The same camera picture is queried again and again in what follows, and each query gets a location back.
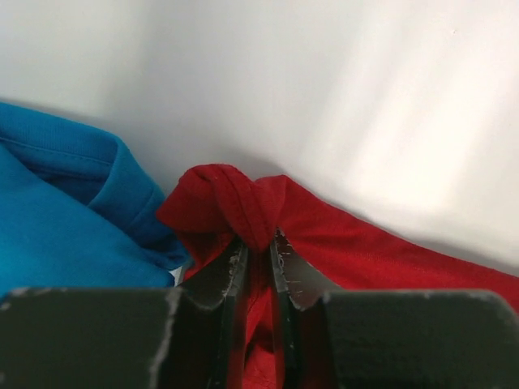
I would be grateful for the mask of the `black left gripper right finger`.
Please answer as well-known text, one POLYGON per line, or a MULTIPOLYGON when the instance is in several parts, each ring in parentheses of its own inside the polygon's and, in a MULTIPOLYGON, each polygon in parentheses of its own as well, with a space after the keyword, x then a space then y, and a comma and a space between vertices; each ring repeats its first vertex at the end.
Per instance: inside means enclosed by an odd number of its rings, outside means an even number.
POLYGON ((277 232, 269 247, 279 388, 515 388, 518 317, 480 289, 344 289, 277 232))

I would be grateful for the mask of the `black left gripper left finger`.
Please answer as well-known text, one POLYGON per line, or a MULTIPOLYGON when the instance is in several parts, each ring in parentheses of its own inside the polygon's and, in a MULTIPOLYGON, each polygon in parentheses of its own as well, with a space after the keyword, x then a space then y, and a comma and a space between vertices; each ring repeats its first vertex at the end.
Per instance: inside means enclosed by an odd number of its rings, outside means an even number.
POLYGON ((248 251, 178 287, 16 289, 1 300, 4 388, 239 388, 248 251))

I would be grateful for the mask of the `red t shirt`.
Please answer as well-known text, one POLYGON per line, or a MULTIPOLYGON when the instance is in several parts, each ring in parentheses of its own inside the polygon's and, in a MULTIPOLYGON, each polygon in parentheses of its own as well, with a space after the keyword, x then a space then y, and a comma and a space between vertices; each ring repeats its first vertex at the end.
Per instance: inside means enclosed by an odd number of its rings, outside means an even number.
POLYGON ((285 175, 250 179, 231 165, 187 170, 157 211, 200 269, 234 237, 267 249, 277 230, 346 289, 489 289, 518 304, 515 276, 428 250, 336 208, 285 175))

